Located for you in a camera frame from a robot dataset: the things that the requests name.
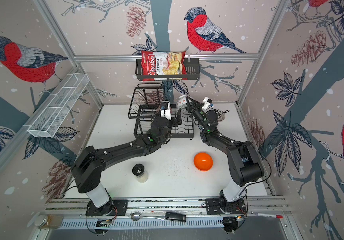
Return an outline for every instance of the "white mesh basket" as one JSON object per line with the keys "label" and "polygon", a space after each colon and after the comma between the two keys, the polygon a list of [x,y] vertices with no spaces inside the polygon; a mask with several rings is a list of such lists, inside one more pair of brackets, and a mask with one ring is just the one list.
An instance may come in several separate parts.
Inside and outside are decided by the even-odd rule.
{"label": "white mesh basket", "polygon": [[36,118],[28,132],[34,137],[53,137],[89,83],[87,74],[74,73]]}

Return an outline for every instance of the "white tabletop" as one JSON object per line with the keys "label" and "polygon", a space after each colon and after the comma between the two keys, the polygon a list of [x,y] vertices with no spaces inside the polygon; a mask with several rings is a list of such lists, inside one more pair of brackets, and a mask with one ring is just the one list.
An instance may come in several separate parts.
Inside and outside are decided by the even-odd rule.
{"label": "white tabletop", "polygon": [[[234,104],[215,104],[216,109],[227,110],[226,117],[218,125],[224,136],[237,141],[246,141],[246,136]],[[89,139],[88,146],[95,149],[117,146],[135,139],[133,135],[135,119],[127,117],[129,105],[105,105]],[[195,127],[192,140],[172,138],[156,152],[128,159],[102,172],[101,183],[111,197],[217,197],[231,179],[227,155],[209,147],[199,136]],[[199,152],[208,153],[213,159],[213,167],[206,172],[194,166],[194,156]],[[139,183],[132,174],[132,167],[144,165],[149,177]],[[263,183],[248,188],[248,196],[266,196]],[[68,190],[65,198],[87,198],[77,188]]]}

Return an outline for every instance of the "gray floor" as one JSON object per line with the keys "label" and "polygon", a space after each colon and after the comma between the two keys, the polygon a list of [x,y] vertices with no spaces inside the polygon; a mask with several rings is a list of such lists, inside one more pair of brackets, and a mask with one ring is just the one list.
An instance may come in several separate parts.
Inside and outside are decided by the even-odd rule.
{"label": "gray floor", "polygon": [[54,230],[47,240],[285,240],[278,218],[249,217],[235,234],[222,228],[173,228],[110,230],[103,235],[95,235],[88,230]]}

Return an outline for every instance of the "red chip bag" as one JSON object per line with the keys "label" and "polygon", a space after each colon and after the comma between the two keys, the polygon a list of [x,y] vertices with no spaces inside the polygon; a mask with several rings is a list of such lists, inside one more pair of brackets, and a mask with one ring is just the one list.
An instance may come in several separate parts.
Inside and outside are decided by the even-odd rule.
{"label": "red chip bag", "polygon": [[[143,75],[178,75],[187,74],[184,67],[185,51],[181,53],[165,52],[141,52],[141,66]],[[143,81],[153,81],[154,78],[146,78]]]}

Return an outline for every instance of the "spoon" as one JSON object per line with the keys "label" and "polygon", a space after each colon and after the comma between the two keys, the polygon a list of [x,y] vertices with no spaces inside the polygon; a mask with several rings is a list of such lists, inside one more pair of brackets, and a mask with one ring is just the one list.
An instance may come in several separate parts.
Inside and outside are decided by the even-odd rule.
{"label": "spoon", "polygon": [[131,219],[133,221],[138,221],[141,218],[156,218],[156,219],[160,219],[160,220],[164,220],[164,216],[157,216],[157,217],[143,217],[139,212],[134,212],[131,214]]}

